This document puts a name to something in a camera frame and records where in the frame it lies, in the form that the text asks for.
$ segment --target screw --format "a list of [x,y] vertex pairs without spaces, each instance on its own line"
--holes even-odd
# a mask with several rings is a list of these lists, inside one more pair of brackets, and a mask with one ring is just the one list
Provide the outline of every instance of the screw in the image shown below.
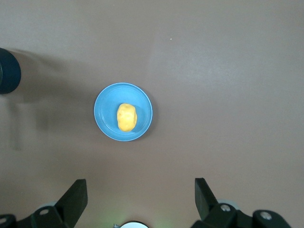
[[271,220],[272,219],[271,215],[268,212],[266,212],[266,211],[262,211],[260,213],[260,216],[262,216],[262,218],[266,219],[266,220]]
[[220,208],[222,209],[222,211],[231,211],[230,207],[227,204],[221,205]]
[[43,209],[42,211],[39,212],[39,215],[46,215],[48,214],[48,209]]

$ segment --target table surface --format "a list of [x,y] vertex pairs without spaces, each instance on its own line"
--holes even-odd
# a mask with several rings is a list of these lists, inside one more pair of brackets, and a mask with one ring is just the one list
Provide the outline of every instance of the table surface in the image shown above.
[[[304,2],[2,1],[0,47],[22,80],[0,96],[0,214],[18,219],[86,178],[76,227],[188,228],[194,179],[304,226]],[[138,140],[105,136],[94,103],[149,96]]]

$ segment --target potato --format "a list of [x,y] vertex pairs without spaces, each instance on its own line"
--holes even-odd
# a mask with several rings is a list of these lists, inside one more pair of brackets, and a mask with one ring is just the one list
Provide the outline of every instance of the potato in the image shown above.
[[136,109],[131,104],[121,104],[117,110],[118,128],[123,132],[133,130],[137,122]]

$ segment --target bowl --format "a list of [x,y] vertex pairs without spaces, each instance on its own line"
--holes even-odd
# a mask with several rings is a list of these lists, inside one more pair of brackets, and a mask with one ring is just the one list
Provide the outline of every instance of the bowl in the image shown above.
[[[117,110],[122,103],[131,104],[136,109],[137,123],[130,132],[118,128]],[[153,110],[147,94],[141,88],[130,83],[115,83],[98,95],[94,116],[100,130],[108,137],[118,141],[132,141],[149,129]]]

